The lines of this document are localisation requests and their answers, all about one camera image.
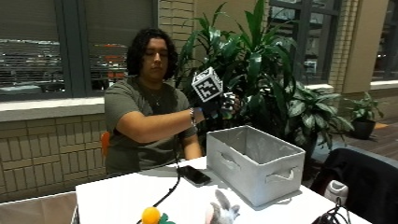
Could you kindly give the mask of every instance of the brick wall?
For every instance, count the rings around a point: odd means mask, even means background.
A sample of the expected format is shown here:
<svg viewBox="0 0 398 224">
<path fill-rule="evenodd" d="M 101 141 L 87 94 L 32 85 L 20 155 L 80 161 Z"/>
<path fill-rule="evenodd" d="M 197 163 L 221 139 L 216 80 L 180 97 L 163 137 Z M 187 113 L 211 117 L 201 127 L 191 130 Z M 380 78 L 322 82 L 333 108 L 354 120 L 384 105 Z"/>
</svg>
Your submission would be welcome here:
<svg viewBox="0 0 398 224">
<path fill-rule="evenodd" d="M 104 115 L 0 123 L 0 202 L 104 178 Z"/>
</svg>

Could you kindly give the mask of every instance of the potted plant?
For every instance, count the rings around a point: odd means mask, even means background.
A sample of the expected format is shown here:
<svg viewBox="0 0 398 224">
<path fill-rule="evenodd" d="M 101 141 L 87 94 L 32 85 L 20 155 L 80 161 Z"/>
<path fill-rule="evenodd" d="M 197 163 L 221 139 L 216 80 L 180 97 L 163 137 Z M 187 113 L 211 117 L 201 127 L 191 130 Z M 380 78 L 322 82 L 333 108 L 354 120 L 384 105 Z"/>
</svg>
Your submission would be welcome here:
<svg viewBox="0 0 398 224">
<path fill-rule="evenodd" d="M 195 31 L 180 53 L 177 87 L 185 80 L 183 90 L 192 102 L 197 97 L 191 86 L 193 76 L 212 66 L 223 80 L 224 91 L 232 91 L 241 101 L 241 110 L 229 121 L 207 120 L 199 131 L 229 128 L 250 124 L 261 131 L 282 138 L 289 119 L 288 102 L 294 96 L 294 76 L 289 47 L 293 40 L 277 34 L 280 27 L 264 25 L 264 0 L 256 2 L 253 12 L 245 12 L 249 32 L 237 23 L 240 33 L 221 31 L 216 21 L 224 4 L 217 8 L 212 20 L 204 15 L 195 18 L 200 30 Z M 204 59 L 193 57 L 195 49 L 203 49 Z"/>
<path fill-rule="evenodd" d="M 297 82 L 294 98 L 289 104 L 289 123 L 286 126 L 286 141 L 306 150 L 309 162 L 316 147 L 318 136 L 322 138 L 318 145 L 326 144 L 332 149 L 333 135 L 353 129 L 350 122 L 338 116 L 333 101 L 341 95 L 312 90 Z"/>
<path fill-rule="evenodd" d="M 376 125 L 374 112 L 378 113 L 378 116 L 381 118 L 385 116 L 378 108 L 378 101 L 372 98 L 370 94 L 366 91 L 364 92 L 364 94 L 365 96 L 361 100 L 346 98 L 346 100 L 353 103 L 353 107 L 349 107 L 353 126 L 350 134 L 358 139 L 370 138 L 370 134 Z"/>
</svg>

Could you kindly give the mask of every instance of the gray storage bin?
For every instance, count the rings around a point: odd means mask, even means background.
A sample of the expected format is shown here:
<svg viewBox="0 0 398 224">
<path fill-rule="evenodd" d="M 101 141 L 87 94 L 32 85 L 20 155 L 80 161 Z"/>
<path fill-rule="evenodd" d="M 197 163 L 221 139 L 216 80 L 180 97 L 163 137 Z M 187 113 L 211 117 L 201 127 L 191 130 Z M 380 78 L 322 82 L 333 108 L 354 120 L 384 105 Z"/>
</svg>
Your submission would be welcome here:
<svg viewBox="0 0 398 224">
<path fill-rule="evenodd" d="M 208 167 L 253 206 L 298 190 L 305 150 L 250 126 L 209 132 Z"/>
</svg>

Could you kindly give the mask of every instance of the black cable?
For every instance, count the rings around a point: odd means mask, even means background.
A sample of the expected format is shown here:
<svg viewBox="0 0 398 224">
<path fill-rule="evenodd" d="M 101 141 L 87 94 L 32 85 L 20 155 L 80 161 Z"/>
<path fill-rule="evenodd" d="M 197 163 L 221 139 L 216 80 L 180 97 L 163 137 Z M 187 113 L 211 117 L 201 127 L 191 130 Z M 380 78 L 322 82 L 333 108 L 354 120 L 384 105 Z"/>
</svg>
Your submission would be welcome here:
<svg viewBox="0 0 398 224">
<path fill-rule="evenodd" d="M 179 157 L 177 157 L 177 152 L 176 150 L 173 149 L 173 152 L 175 152 L 175 159 L 176 159 L 176 164 L 177 164 L 177 183 L 176 185 L 173 186 L 172 189 L 169 189 L 169 191 L 167 192 L 167 194 L 163 196 L 163 198 L 152 205 L 153 207 L 157 207 L 163 201 L 171 196 L 171 194 L 175 192 L 176 188 L 177 188 L 177 185 L 180 183 L 180 179 L 181 179 L 181 174 L 180 174 L 180 165 L 179 165 Z"/>
<path fill-rule="evenodd" d="M 348 219 L 338 213 L 340 208 L 345 208 L 348 211 Z M 324 224 L 324 223 L 329 223 L 329 224 L 341 224 L 341 222 L 337 219 L 337 216 L 340 216 L 344 220 L 346 224 L 350 224 L 350 212 L 349 209 L 341 205 L 341 198 L 337 197 L 337 202 L 336 202 L 336 206 L 333 209 L 330 209 L 317 220 L 316 220 L 316 224 Z"/>
</svg>

